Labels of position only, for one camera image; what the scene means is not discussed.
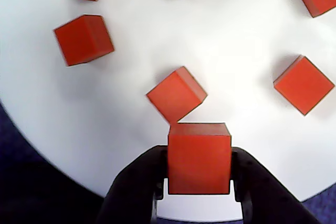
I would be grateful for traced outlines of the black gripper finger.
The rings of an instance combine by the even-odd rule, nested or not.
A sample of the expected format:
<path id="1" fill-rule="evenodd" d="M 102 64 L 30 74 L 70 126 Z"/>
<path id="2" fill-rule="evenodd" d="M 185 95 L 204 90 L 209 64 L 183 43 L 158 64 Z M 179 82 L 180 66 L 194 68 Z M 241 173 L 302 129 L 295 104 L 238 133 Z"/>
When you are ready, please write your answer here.
<path id="1" fill-rule="evenodd" d="M 232 148 L 230 178 L 243 223 L 319 223 L 320 221 L 259 161 Z"/>
<path id="2" fill-rule="evenodd" d="M 145 151 L 114 179 L 96 223 L 157 223 L 157 201 L 167 178 L 167 146 Z"/>

